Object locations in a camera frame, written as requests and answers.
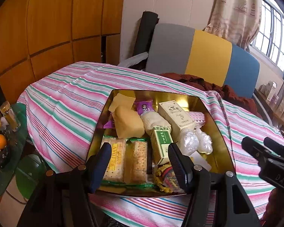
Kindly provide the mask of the clear plastic wrap ball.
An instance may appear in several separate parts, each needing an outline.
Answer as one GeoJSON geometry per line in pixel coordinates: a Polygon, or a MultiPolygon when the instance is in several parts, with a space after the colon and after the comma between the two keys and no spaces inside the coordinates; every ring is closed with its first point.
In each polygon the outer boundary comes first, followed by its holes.
{"type": "Polygon", "coordinates": [[[195,131],[187,128],[180,130],[177,145],[183,155],[192,155],[199,146],[199,140],[195,131]]]}

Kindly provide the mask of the green essential oil box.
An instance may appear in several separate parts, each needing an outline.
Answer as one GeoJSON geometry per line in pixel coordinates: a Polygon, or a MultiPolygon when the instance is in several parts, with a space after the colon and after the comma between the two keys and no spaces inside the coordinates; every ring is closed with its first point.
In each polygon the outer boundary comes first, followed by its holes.
{"type": "Polygon", "coordinates": [[[154,127],[151,134],[151,144],[153,159],[157,166],[169,162],[168,146],[173,143],[173,139],[167,127],[154,127]]]}

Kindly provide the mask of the orange snack bar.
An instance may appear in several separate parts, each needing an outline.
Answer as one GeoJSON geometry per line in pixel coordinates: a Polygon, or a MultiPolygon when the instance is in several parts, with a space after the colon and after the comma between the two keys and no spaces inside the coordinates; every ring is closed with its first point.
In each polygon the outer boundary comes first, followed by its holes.
{"type": "Polygon", "coordinates": [[[141,138],[145,134],[144,123],[134,110],[118,106],[112,116],[118,138],[141,138]]]}

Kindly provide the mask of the cracker pack green wrapper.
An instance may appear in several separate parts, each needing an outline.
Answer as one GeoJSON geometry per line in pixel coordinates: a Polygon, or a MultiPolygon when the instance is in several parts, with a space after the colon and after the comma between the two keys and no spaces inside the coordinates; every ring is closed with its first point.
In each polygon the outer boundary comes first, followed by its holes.
{"type": "Polygon", "coordinates": [[[124,183],[124,166],[126,158],[126,140],[104,135],[101,145],[105,142],[111,145],[111,158],[104,174],[103,180],[124,183]]]}

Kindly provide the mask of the white foam block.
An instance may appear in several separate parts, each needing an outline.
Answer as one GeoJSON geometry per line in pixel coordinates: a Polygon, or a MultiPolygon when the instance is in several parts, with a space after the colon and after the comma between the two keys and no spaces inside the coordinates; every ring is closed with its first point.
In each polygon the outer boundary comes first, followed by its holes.
{"type": "Polygon", "coordinates": [[[192,153],[190,155],[190,158],[195,165],[200,165],[207,171],[211,171],[212,166],[209,165],[209,163],[207,163],[207,161],[201,156],[201,154],[198,151],[192,153]]]}

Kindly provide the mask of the wooden desk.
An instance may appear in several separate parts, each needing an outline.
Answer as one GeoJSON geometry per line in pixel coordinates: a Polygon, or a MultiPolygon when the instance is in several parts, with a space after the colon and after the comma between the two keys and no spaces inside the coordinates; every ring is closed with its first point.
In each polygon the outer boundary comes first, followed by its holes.
{"type": "Polygon", "coordinates": [[[258,112],[262,114],[262,117],[269,125],[279,129],[284,127],[284,121],[277,115],[275,105],[270,103],[261,91],[255,89],[252,98],[259,107],[258,112]]]}

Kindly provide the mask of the cream carton box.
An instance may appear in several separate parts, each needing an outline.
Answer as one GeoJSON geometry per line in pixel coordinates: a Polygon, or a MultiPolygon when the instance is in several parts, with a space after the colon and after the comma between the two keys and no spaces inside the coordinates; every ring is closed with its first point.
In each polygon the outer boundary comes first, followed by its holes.
{"type": "Polygon", "coordinates": [[[160,102],[157,112],[171,125],[171,136],[174,140],[178,139],[182,129],[195,128],[195,122],[175,100],[160,102]]]}

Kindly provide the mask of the gold metal tin tray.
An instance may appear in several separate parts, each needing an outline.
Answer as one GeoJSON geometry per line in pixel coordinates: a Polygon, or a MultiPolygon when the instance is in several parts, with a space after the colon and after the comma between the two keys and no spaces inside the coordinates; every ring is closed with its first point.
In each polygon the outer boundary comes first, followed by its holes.
{"type": "Polygon", "coordinates": [[[99,190],[131,197],[184,195],[168,156],[175,143],[194,165],[211,173],[234,171],[213,112],[196,96],[113,90],[98,120],[89,155],[105,142],[112,156],[99,190]]]}

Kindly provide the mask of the pink patterned roll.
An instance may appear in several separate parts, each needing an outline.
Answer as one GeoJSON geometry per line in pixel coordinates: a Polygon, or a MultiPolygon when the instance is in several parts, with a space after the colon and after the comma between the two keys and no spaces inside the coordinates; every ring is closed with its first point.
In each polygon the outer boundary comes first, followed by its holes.
{"type": "Polygon", "coordinates": [[[206,123],[205,114],[202,112],[188,111],[187,114],[196,124],[201,127],[206,123]]]}

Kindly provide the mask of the cream rolled sock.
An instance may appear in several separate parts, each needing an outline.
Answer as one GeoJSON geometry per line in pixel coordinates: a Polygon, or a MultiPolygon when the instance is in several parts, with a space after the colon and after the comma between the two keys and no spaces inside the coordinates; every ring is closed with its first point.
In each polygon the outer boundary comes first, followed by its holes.
{"type": "Polygon", "coordinates": [[[168,121],[155,111],[145,112],[140,117],[143,121],[145,132],[149,136],[151,136],[153,128],[157,126],[167,127],[169,132],[171,132],[171,125],[168,123],[168,121]]]}

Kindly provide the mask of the purple snack packet upper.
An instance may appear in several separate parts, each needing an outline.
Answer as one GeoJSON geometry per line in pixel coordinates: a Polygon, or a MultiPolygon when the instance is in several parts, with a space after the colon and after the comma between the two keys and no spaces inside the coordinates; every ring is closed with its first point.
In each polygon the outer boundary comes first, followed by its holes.
{"type": "Polygon", "coordinates": [[[149,111],[154,111],[152,107],[152,100],[137,101],[134,104],[139,115],[142,115],[149,111]]]}

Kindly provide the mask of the green stool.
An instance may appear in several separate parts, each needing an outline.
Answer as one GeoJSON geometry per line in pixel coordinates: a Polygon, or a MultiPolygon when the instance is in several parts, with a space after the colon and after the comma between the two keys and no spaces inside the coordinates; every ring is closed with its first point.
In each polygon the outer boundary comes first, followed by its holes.
{"type": "Polygon", "coordinates": [[[29,154],[20,160],[15,172],[16,185],[25,199],[30,198],[46,171],[46,163],[39,155],[29,154]]]}

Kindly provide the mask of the grey yellow blue chair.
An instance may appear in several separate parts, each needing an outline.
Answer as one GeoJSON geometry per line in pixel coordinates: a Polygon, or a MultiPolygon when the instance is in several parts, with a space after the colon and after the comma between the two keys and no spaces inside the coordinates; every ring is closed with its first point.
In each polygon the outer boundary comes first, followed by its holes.
{"type": "Polygon", "coordinates": [[[194,75],[218,86],[229,85],[238,96],[251,98],[260,64],[249,52],[221,37],[159,23],[154,28],[146,71],[194,75]]]}

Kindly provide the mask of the wooden wardrobe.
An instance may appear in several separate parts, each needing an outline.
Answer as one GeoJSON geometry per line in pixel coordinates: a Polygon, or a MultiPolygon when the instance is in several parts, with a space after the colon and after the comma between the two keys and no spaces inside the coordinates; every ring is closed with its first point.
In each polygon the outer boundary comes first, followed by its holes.
{"type": "Polygon", "coordinates": [[[31,83],[77,61],[119,63],[123,0],[5,0],[0,85],[15,103],[31,83]]]}

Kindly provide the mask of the black rolled mat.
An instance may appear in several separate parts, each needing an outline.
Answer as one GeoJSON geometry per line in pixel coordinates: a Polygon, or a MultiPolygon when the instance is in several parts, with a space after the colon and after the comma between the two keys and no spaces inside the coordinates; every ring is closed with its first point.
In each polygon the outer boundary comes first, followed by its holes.
{"type": "Polygon", "coordinates": [[[158,24],[158,14],[151,11],[144,11],[141,17],[133,56],[149,52],[155,26],[158,24]]]}

